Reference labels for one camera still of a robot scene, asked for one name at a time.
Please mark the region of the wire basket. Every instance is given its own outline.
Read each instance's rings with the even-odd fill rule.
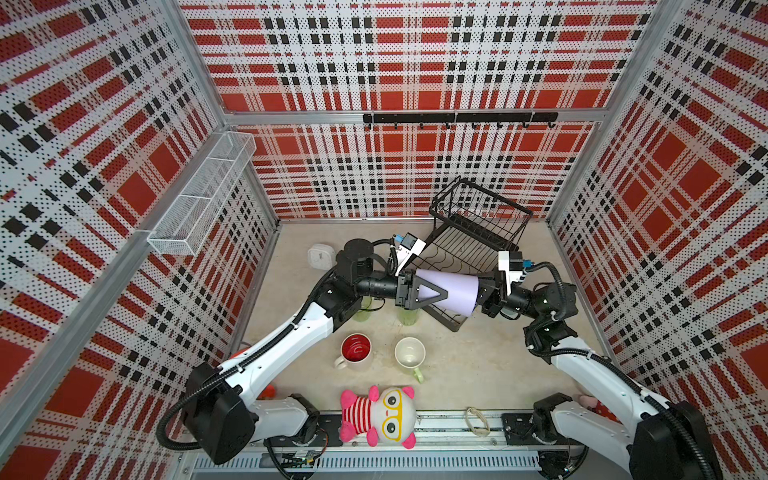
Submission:
[[[435,196],[429,213],[435,229],[412,266],[448,273],[479,275],[498,265],[499,250],[518,250],[529,209],[465,178],[456,178]],[[457,332],[467,317],[438,306],[423,307],[429,315]]]
[[[156,252],[197,255],[255,150],[251,134],[220,136],[149,236]]]
[[[522,205],[460,177],[435,196],[429,213],[497,252],[518,250],[533,217]]]

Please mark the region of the white mug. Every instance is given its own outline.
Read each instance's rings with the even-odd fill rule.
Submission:
[[[395,345],[395,360],[401,367],[411,370],[419,383],[424,383],[424,375],[419,367],[427,357],[427,349],[419,339],[407,336]]]
[[[362,333],[353,333],[341,342],[339,348],[341,356],[336,359],[333,366],[337,370],[348,368],[360,371],[367,369],[373,361],[372,350],[373,346],[368,336]]]

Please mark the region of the white round object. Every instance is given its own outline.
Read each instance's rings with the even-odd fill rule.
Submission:
[[[312,268],[330,270],[336,261],[336,252],[330,245],[315,243],[306,254]]]

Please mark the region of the plaid pattern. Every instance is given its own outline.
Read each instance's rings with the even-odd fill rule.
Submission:
[[[232,111],[603,107],[657,4],[181,0]]]
[[[154,438],[191,368],[218,365],[269,238],[239,180],[196,257],[151,254],[0,471],[11,478],[156,478]],[[179,417],[170,428],[178,437]]]
[[[591,132],[589,123],[241,127],[281,218],[428,215],[457,176],[546,217]]]
[[[157,6],[33,2],[0,14],[2,395],[211,120]]]
[[[155,2],[0,2],[0,61],[1,395],[212,120]],[[154,423],[189,365],[222,359],[266,241],[246,189],[203,253],[147,259],[0,478],[163,478]]]
[[[622,368],[768,465],[768,5],[688,2],[555,220]]]

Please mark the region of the striped plush shirt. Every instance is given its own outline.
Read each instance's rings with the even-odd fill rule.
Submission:
[[[355,427],[355,432],[365,433],[371,429],[371,401],[357,397],[348,409],[341,413],[341,419]]]

